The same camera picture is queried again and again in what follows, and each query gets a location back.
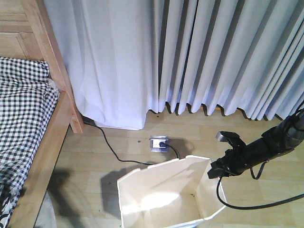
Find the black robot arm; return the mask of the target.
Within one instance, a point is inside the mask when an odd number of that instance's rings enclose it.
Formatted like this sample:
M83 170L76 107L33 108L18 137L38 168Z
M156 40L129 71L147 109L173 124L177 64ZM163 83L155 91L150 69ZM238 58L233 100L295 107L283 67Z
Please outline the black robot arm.
M238 176L256 165L290 153L301 144L304 140L304 109L297 108L294 114L250 144L245 144L234 132L219 131L216 139L229 143L232 149L211 163L208 177Z

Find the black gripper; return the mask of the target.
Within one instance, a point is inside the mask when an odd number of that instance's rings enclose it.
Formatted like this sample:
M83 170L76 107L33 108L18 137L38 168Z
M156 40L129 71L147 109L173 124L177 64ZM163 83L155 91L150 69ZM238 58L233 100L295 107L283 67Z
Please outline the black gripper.
M249 152L251 144L231 143L231 149L225 151L225 155L211 163L211 169L208 171L208 178L215 179L220 176L238 176L252 166L246 161L244 154Z

